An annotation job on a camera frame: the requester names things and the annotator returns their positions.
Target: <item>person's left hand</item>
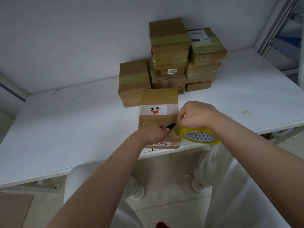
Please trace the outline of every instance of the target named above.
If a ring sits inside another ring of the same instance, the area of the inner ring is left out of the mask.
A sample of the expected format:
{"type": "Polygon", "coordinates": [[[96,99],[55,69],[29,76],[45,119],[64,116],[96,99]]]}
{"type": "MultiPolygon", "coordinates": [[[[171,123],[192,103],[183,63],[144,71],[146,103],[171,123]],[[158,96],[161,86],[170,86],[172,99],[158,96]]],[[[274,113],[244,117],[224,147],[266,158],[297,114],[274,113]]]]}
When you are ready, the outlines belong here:
{"type": "Polygon", "coordinates": [[[160,142],[163,144],[164,137],[167,135],[169,129],[166,128],[166,124],[164,122],[150,122],[147,125],[144,125],[135,133],[137,136],[143,139],[146,145],[153,145],[160,142]]]}

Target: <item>person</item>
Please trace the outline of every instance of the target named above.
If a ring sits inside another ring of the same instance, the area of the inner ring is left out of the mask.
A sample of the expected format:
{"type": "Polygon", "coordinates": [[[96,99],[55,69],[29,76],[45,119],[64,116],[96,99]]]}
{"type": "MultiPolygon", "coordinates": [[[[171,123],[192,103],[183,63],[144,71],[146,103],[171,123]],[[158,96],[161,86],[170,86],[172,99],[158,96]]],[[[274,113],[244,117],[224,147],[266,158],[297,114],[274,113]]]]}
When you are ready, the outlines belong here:
{"type": "MultiPolygon", "coordinates": [[[[213,186],[204,227],[304,227],[304,160],[210,104],[187,102],[177,123],[207,127],[222,142],[202,153],[192,182],[198,192],[213,186]]],[[[103,164],[75,167],[67,178],[66,202],[47,228],[143,227],[124,199],[142,198],[130,176],[142,149],[166,136],[165,126],[143,126],[103,164]]]]}

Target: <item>forearm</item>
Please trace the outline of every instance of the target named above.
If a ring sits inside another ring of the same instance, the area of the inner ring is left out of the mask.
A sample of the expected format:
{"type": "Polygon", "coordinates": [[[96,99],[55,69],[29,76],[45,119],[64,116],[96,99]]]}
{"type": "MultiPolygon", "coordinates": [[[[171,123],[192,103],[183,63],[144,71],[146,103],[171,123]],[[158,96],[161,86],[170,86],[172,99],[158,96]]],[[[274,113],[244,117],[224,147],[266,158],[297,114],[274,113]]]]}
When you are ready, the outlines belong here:
{"type": "Polygon", "coordinates": [[[109,227],[145,144],[128,137],[63,205],[47,228],[109,227]]]}
{"type": "Polygon", "coordinates": [[[289,222],[304,223],[304,161],[222,113],[208,127],[289,222]]]}

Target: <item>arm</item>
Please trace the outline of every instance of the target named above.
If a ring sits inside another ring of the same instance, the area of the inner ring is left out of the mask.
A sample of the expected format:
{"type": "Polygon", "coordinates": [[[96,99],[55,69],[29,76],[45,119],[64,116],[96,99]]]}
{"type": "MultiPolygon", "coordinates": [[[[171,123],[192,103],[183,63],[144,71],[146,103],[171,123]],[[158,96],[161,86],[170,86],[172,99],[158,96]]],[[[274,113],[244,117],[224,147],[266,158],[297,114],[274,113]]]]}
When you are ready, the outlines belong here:
{"type": "Polygon", "coordinates": [[[304,160],[257,135],[206,103],[187,102],[180,110],[178,124],[210,129],[239,161],[289,225],[304,226],[304,160]]]}
{"type": "Polygon", "coordinates": [[[161,122],[135,131],[77,189],[47,228],[109,227],[142,149],[166,134],[161,122]]]}

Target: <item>tape roll inner core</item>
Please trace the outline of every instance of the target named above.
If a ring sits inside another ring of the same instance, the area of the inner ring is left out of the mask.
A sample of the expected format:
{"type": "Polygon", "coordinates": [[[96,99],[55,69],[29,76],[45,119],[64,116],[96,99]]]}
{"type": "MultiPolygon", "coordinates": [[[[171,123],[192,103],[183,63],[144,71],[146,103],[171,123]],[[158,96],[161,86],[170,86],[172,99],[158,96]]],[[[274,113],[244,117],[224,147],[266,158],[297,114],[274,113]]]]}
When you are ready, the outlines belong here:
{"type": "Polygon", "coordinates": [[[184,137],[195,142],[215,142],[216,138],[208,133],[199,131],[190,131],[184,133],[184,137]]]}

